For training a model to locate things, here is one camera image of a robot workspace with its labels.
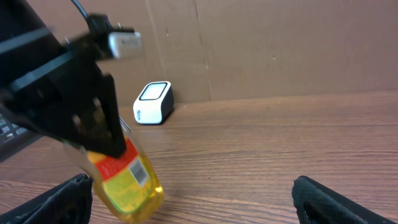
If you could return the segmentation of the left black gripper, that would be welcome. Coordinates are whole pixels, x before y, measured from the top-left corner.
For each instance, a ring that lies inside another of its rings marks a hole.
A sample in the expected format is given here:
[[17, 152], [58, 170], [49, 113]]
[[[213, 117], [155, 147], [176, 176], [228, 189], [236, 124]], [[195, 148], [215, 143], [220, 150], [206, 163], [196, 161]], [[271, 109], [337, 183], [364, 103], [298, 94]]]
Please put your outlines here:
[[111, 24], [85, 17], [89, 31], [61, 44], [36, 14], [1, 15], [1, 111], [13, 123], [113, 158], [126, 150], [107, 57]]

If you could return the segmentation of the yellow dish soap bottle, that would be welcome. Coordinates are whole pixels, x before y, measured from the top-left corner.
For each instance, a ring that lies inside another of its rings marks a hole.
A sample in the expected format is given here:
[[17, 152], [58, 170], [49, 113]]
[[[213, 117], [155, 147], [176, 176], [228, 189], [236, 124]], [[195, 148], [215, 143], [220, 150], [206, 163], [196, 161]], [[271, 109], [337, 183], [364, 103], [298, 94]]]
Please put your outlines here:
[[126, 150], [115, 159], [64, 143], [66, 155], [92, 179], [92, 188], [110, 212], [126, 223], [146, 221], [160, 206], [164, 191], [144, 150], [120, 120]]

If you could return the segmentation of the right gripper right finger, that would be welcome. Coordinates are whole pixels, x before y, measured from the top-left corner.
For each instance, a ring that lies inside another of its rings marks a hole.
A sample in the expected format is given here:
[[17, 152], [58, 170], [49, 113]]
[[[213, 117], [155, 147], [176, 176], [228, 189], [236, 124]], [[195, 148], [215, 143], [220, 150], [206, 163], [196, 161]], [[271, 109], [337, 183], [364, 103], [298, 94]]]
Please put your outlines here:
[[396, 224], [304, 175], [292, 198], [300, 224]]

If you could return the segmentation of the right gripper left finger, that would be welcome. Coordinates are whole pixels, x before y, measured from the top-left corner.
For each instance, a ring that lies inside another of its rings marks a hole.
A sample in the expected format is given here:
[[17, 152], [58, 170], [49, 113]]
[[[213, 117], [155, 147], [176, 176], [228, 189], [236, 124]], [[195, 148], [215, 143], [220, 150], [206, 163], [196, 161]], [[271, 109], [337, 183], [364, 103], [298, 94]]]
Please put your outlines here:
[[93, 179], [78, 174], [1, 215], [1, 224], [88, 224]]

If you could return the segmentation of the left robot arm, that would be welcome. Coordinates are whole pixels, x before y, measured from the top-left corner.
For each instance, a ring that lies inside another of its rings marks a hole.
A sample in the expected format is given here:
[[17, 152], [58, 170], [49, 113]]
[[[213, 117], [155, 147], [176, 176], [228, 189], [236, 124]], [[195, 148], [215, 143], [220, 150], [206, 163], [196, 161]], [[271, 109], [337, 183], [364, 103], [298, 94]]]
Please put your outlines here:
[[113, 158], [126, 150], [114, 79], [97, 66], [110, 27], [61, 44], [26, 1], [1, 2], [1, 113]]

